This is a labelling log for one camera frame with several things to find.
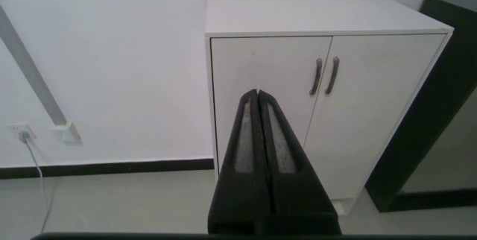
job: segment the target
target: metal pipe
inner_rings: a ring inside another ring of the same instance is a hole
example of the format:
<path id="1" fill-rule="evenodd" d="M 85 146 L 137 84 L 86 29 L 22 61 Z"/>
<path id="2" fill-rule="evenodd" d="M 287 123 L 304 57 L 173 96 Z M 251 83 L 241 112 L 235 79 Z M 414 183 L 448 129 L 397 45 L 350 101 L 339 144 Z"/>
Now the metal pipe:
<path id="1" fill-rule="evenodd" d="M 38 71 L 33 59 L 31 59 L 25 45 L 17 34 L 12 23 L 8 19 L 7 14 L 0 5 L 0 37 L 3 40 L 8 51 L 10 51 L 13 59 L 18 67 L 22 70 L 23 75 L 29 82 L 38 99 L 42 103 L 46 112 L 50 115 L 55 125 L 65 125 L 66 118 L 63 115 L 57 102 L 54 100 L 50 89 L 43 80 L 42 75 Z"/>

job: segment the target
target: white wall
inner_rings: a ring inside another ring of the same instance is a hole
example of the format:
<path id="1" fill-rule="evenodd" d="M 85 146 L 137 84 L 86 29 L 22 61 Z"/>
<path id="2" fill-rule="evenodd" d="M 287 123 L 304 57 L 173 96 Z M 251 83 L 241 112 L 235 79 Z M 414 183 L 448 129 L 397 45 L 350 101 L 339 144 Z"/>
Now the white wall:
<path id="1" fill-rule="evenodd" d="M 397 0 L 417 9 L 422 0 Z M 203 45 L 206 0 L 0 0 L 83 145 L 51 121 L 0 47 L 0 126 L 26 121 L 41 161 L 212 157 Z M 0 167 L 32 165 L 0 130 Z"/>

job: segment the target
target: white cabinet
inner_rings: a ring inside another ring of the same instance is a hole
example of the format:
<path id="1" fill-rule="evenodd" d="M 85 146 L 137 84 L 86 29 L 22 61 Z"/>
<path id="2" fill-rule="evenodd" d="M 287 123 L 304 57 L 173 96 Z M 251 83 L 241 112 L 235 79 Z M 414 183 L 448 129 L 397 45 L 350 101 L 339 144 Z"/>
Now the white cabinet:
<path id="1" fill-rule="evenodd" d="M 330 43 L 331 37 L 212 39 L 219 168 L 240 97 L 254 88 L 273 94 L 298 140 L 305 143 L 316 100 L 316 93 L 309 91 L 317 60 L 324 66 Z"/>
<path id="2" fill-rule="evenodd" d="M 333 37 L 304 148 L 329 197 L 357 196 L 443 38 Z"/>
<path id="3" fill-rule="evenodd" d="M 391 0 L 208 0 L 206 18 L 216 165 L 241 95 L 263 89 L 341 214 L 452 33 Z"/>

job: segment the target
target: cabinet handle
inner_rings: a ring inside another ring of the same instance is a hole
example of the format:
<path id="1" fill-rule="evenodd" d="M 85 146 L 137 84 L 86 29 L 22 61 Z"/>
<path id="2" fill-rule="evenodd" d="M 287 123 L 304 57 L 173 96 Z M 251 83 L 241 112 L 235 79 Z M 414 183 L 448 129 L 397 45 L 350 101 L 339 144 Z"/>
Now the cabinet handle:
<path id="1" fill-rule="evenodd" d="M 323 66 L 323 61 L 321 58 L 316 60 L 316 75 L 315 75 L 315 82 L 313 83 L 313 87 L 310 90 L 310 95 L 314 95 L 316 93 L 316 89 L 318 88 L 318 83 L 320 83 L 320 76 L 321 76 L 321 67 Z"/>
<path id="2" fill-rule="evenodd" d="M 338 67 L 340 66 L 340 59 L 333 57 L 333 71 L 331 72 L 331 79 L 329 79 L 328 88 L 325 89 L 325 94 L 329 95 L 333 86 L 335 85 L 336 75 L 338 73 Z"/>

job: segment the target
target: black cabinet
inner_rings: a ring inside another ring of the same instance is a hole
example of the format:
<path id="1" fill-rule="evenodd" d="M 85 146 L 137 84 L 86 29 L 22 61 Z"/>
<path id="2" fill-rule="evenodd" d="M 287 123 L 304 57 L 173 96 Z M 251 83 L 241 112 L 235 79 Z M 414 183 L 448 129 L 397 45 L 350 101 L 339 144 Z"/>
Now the black cabinet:
<path id="1" fill-rule="evenodd" d="M 367 181 L 380 212 L 477 205 L 477 0 L 420 12 L 455 30 Z"/>

